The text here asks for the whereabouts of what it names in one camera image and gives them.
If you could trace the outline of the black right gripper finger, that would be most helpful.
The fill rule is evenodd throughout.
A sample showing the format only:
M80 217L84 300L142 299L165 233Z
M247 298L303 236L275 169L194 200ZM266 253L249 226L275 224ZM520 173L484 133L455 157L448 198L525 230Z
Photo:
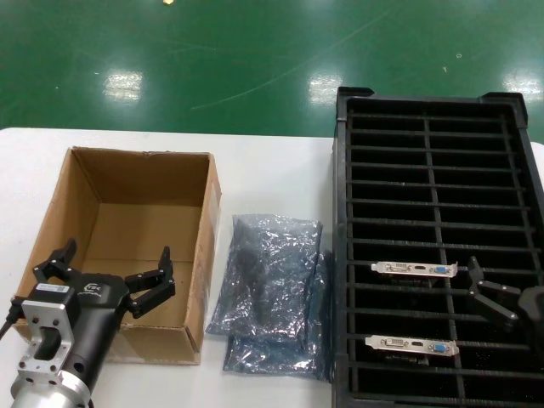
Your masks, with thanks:
M519 322L517 310L522 291L514 286L486 280L476 257L469 259L467 268L468 308L505 332L511 332Z

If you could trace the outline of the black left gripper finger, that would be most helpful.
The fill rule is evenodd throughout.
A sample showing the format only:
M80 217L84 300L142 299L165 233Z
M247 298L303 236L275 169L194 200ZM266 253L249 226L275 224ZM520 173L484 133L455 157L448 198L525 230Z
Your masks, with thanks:
M77 243L69 239L66 244L53 250L48 259L33 268L38 283L47 283L51 278L58 278L67 283L77 277L77 270L71 267L71 260L77 252Z
M175 295L170 247L164 246L157 267L124 278L128 289L125 305L134 319L139 319Z

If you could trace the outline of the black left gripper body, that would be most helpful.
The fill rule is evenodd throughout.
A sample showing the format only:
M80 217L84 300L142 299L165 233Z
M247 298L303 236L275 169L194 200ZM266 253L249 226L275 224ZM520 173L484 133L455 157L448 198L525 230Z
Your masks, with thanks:
M81 313L63 369L93 391L105 358L127 312L128 287L117 275L82 274L74 281Z

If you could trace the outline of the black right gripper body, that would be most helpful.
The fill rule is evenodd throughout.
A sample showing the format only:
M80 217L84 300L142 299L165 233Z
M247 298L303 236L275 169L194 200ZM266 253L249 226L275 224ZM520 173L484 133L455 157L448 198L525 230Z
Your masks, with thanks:
M540 325L543 322L543 287L524 289L518 299L518 311L525 324Z

